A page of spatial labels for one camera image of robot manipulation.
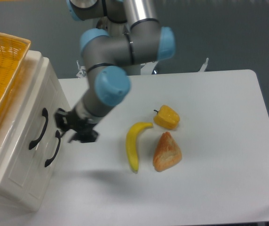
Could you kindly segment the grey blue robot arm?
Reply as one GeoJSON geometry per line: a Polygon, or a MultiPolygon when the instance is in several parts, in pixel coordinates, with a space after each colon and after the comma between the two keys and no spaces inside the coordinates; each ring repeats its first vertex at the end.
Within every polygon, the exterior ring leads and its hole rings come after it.
{"type": "Polygon", "coordinates": [[[89,143],[98,137],[95,125],[130,91],[125,67],[172,58],[175,38],[171,28],[160,25],[152,0],[69,0],[67,6],[76,20],[106,17],[129,27],[116,36],[94,28],[80,38],[89,88],[71,111],[56,111],[55,135],[73,130],[72,140],[89,143]]]}

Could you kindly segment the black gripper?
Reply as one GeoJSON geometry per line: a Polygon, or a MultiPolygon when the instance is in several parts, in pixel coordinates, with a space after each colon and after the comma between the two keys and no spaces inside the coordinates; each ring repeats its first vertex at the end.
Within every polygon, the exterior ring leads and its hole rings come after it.
{"type": "Polygon", "coordinates": [[[55,123],[61,130],[61,136],[64,136],[68,129],[72,129],[75,133],[68,140],[79,141],[80,143],[93,143],[97,140],[99,133],[94,130],[96,123],[90,122],[88,117],[81,119],[75,110],[66,112],[62,108],[58,108],[54,114],[55,123]]]}

